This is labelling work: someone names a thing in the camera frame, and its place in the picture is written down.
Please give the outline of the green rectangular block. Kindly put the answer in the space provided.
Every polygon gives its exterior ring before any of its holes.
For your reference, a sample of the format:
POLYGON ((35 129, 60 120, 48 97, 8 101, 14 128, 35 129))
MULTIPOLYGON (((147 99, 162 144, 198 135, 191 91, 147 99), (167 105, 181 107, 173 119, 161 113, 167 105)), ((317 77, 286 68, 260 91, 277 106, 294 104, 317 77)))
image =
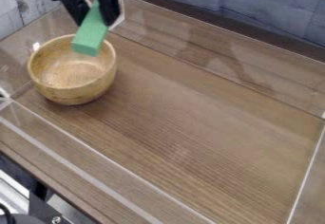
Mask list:
POLYGON ((94 0, 86 19, 74 36, 71 45, 75 52, 96 56, 108 32, 102 18, 99 2, 94 0))

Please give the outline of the wooden bowl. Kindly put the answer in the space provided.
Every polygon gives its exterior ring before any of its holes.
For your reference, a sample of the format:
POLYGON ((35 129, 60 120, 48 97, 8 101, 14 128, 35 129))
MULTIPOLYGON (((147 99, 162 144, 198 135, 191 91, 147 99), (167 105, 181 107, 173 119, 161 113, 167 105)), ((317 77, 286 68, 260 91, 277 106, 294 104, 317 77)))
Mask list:
POLYGON ((79 105, 102 97, 117 74, 117 53, 104 40, 92 57, 72 49, 74 35, 47 41, 32 53, 27 70, 40 95, 58 104, 79 105))

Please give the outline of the black metal mount bracket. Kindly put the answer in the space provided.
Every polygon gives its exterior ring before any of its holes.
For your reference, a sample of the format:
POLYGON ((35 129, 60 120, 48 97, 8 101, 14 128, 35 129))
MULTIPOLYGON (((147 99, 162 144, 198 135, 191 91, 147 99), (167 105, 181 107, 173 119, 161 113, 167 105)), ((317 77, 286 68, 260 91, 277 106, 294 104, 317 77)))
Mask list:
POLYGON ((63 215, 34 194, 30 194, 28 214, 44 224, 63 224, 63 215))

